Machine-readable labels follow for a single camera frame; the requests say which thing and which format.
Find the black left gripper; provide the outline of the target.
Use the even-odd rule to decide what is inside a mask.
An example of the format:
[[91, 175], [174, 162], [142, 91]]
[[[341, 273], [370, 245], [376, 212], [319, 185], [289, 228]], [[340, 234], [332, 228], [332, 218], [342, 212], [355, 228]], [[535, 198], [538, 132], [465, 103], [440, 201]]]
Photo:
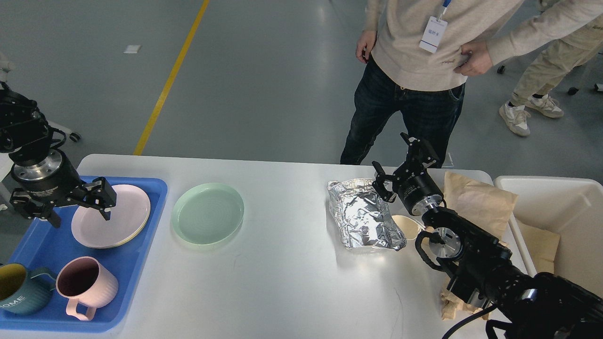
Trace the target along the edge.
[[26, 219], [48, 221], [58, 229], [62, 223], [54, 207], [77, 204], [98, 210], [105, 221], [117, 205], [117, 193], [105, 177], [81, 183], [77, 171], [61, 150], [50, 150], [40, 163], [29, 167], [14, 164], [11, 176], [23, 188], [15, 188], [9, 199], [15, 211]]

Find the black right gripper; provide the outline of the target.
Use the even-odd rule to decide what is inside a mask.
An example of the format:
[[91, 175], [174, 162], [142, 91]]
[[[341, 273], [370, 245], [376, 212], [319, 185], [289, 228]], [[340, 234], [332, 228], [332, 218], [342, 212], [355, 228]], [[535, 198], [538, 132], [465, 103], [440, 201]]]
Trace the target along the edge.
[[[438, 168], [440, 158], [426, 139], [403, 132], [400, 135], [408, 146], [406, 160], [394, 175], [386, 174], [380, 163], [372, 161], [376, 173], [372, 186], [384, 202], [395, 202], [398, 195], [409, 214], [422, 216], [444, 202], [443, 192], [427, 171], [427, 168]], [[395, 191], [386, 189], [386, 182], [393, 183]]]

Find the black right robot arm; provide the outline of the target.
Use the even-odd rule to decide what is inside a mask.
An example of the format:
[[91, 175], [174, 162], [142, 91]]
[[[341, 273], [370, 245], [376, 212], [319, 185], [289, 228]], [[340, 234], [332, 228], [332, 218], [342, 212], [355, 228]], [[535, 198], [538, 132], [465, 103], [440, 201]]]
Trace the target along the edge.
[[428, 266], [450, 277], [447, 290], [480, 311], [453, 326], [448, 339], [465, 324], [499, 309], [507, 322], [490, 319], [489, 339], [596, 339], [602, 337], [602, 299], [552, 273], [534, 277], [511, 262], [511, 251], [484, 229], [446, 207], [444, 195], [428, 174], [439, 161], [431, 144], [401, 133], [408, 145], [405, 162], [392, 175], [373, 162], [373, 187], [386, 202], [400, 197], [411, 215], [432, 232], [421, 231], [416, 251]]

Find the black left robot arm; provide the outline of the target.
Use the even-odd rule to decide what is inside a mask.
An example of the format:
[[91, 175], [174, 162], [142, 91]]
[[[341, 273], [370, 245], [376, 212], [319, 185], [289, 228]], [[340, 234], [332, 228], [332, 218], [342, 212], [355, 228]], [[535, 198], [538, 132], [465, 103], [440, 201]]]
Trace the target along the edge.
[[78, 205], [98, 210], [106, 220], [116, 206], [117, 195], [104, 177], [86, 183], [54, 139], [59, 129], [52, 127], [28, 99], [1, 83], [1, 152], [13, 162], [10, 174], [18, 187], [9, 202], [27, 219], [49, 221], [59, 228], [62, 221], [56, 207]]

